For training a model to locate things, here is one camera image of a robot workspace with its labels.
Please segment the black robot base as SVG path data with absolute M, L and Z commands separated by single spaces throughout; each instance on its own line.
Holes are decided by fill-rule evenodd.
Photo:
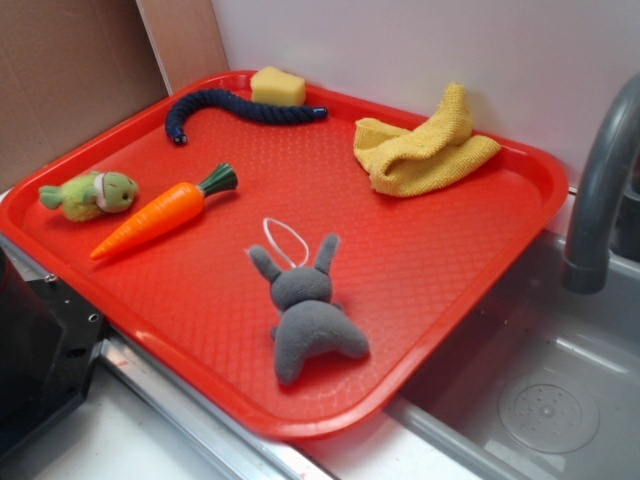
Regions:
M 63 280 L 26 280 L 1 254 L 2 460 L 85 401 L 104 330 Z

